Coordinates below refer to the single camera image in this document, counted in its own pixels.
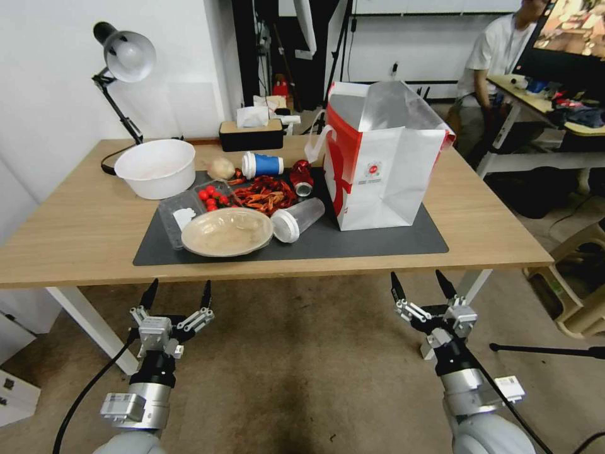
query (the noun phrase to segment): lamp shade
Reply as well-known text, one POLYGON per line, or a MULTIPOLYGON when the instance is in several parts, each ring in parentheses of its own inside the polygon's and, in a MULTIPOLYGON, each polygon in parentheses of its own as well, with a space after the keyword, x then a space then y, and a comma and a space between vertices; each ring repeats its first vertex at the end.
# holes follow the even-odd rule
POLYGON ((146 78, 156 63, 156 49, 143 35, 119 32, 107 22, 93 29, 95 38, 103 45, 103 58, 113 76, 123 82, 138 82, 146 78))

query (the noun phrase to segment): white t-shirt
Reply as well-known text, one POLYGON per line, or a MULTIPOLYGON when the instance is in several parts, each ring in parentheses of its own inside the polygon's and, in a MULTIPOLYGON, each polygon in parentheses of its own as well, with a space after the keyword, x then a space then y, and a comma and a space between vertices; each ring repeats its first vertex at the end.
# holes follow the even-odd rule
MULTIPOLYGON (((511 73, 535 28, 536 24, 530 24, 525 30, 517 30, 514 15, 503 16, 489 24, 475 41, 468 57, 464 74, 458 81, 458 98, 475 92, 473 71, 476 69, 488 69, 488 75, 511 73)), ((490 83, 488 90, 491 95, 496 93, 496 87, 490 83)))

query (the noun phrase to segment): bag handle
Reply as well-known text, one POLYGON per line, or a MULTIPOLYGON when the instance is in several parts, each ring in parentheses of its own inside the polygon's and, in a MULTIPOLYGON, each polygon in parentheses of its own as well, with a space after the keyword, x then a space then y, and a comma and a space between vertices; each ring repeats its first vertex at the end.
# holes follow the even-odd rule
MULTIPOLYGON (((325 110, 319 111, 319 113, 313 120, 312 125, 315 125, 315 123, 317 123, 317 120, 319 119, 320 115, 323 114, 324 112, 325 112, 325 110)), ((330 125, 325 125, 325 127, 321 131, 321 134, 317 138, 317 142, 315 142, 315 145, 311 144, 312 134, 309 133, 309 138, 307 139, 307 143, 304 146, 304 154, 307 157, 307 161, 309 161, 309 163, 314 163, 315 161, 317 161, 317 158, 320 155, 321 147, 323 146, 323 143, 326 141, 326 136, 328 135, 329 132, 332 133, 332 139, 336 140, 336 130, 330 125)))

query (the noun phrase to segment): lamp arm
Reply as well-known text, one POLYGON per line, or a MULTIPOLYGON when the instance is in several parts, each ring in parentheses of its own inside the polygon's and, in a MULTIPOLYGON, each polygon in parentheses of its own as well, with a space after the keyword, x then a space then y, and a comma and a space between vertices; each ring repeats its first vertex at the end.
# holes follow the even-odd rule
POLYGON ((113 110, 120 118, 120 121, 126 128, 126 131, 128 131, 128 133, 132 136, 132 138, 137 144, 142 144, 143 134, 141 133, 141 130, 134 124, 134 122, 130 118, 126 117, 122 113, 118 105, 115 103, 115 101, 109 94, 109 91, 107 90, 107 86, 115 81, 115 78, 105 76, 107 71, 108 69, 104 68, 101 72, 95 74, 92 79, 95 82, 95 85, 99 88, 99 90, 101 90, 101 93, 103 93, 105 99, 107 99, 107 102, 112 106, 113 110))

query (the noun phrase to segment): desk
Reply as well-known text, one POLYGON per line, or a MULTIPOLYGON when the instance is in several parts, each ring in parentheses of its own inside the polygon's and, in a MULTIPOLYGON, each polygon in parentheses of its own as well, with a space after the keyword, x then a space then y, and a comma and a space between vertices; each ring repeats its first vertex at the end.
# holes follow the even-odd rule
MULTIPOLYGON (((284 137, 283 149, 264 153, 283 156, 284 165, 291 166, 304 157, 306 138, 284 137)), ((126 183, 99 167, 102 157, 128 144, 99 142, 0 248, 0 288, 46 287, 110 356, 123 344, 76 286, 151 282, 155 277, 175 282, 470 269, 458 289, 471 300, 493 268, 552 262, 462 157, 447 149, 435 166, 424 203, 448 253, 136 267, 132 259, 158 202, 136 197, 126 183)), ((223 153, 219 145, 195 148, 198 170, 214 156, 241 162, 242 153, 223 153)), ((118 365, 133 373, 137 363, 127 352, 118 365)))
MULTIPOLYGON (((530 96, 525 90, 515 87, 511 80, 521 78, 508 74, 506 76, 488 76, 489 82, 493 83, 498 90, 512 100, 512 109, 504 121, 500 132, 493 141, 493 148, 500 149, 508 136, 510 129, 517 120, 521 110, 527 110, 545 123, 554 126, 546 114, 552 110, 548 100, 530 96)), ((605 126, 590 128, 580 124, 567 122, 563 128, 571 134, 582 137, 605 137, 605 126)), ((477 167, 477 174, 481 178, 491 172, 516 172, 532 170, 536 167, 550 166, 556 168, 591 168, 605 167, 605 151, 594 152, 555 152, 536 154, 498 154, 489 151, 477 167)))

